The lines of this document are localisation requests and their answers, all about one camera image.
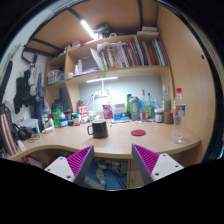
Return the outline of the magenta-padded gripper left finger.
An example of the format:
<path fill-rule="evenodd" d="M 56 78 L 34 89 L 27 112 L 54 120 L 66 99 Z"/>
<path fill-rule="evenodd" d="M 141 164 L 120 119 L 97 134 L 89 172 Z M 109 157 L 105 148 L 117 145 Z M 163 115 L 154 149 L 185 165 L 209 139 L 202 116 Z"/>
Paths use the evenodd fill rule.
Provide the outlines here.
<path fill-rule="evenodd" d="M 94 146 L 88 146 L 68 157 L 58 157 L 45 171 L 81 186 L 94 158 Z"/>

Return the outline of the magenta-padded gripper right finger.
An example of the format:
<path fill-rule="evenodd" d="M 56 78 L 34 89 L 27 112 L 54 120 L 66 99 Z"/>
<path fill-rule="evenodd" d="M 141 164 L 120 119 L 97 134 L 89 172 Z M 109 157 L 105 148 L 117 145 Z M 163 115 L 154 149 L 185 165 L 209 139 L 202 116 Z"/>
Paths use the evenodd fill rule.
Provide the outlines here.
<path fill-rule="evenodd" d="M 183 169 L 183 166 L 168 154 L 158 155 L 137 144 L 132 145 L 132 156 L 145 185 Z"/>

